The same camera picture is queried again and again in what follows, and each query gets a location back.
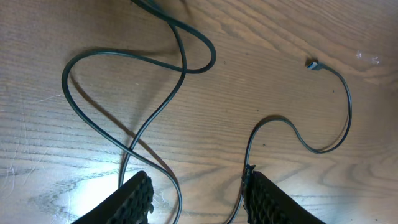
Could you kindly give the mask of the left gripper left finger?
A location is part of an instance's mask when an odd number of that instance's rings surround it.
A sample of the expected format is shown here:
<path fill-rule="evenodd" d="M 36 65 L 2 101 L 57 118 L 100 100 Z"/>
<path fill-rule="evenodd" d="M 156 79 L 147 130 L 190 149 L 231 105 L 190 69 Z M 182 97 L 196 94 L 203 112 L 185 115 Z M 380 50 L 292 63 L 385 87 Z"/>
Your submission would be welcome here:
<path fill-rule="evenodd" d="M 147 224 L 153 196 L 152 179 L 140 171 L 73 224 Z"/>

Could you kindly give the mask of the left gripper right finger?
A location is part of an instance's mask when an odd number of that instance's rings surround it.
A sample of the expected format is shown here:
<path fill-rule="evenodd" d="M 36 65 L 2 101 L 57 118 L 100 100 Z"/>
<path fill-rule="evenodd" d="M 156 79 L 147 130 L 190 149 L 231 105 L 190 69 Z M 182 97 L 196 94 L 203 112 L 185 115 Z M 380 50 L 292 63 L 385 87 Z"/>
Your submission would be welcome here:
<path fill-rule="evenodd" d="M 242 176 L 241 195 L 249 224 L 324 224 L 254 168 L 247 165 Z"/>

